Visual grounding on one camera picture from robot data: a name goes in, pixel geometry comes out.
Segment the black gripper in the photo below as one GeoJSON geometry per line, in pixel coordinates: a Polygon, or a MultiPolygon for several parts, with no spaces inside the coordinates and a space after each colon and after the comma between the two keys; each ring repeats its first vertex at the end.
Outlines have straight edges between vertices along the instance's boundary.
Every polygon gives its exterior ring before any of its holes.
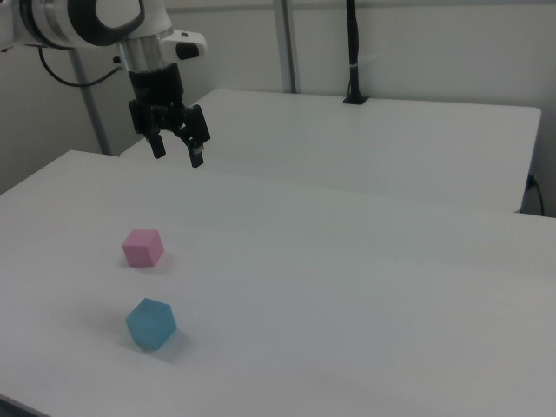
{"type": "Polygon", "coordinates": [[[176,63],[150,72],[129,72],[135,98],[129,111],[135,132],[149,143],[153,156],[166,155],[161,130],[173,131],[187,147],[193,168],[203,165],[204,143],[210,140],[202,108],[182,103],[182,79],[176,63]]]}

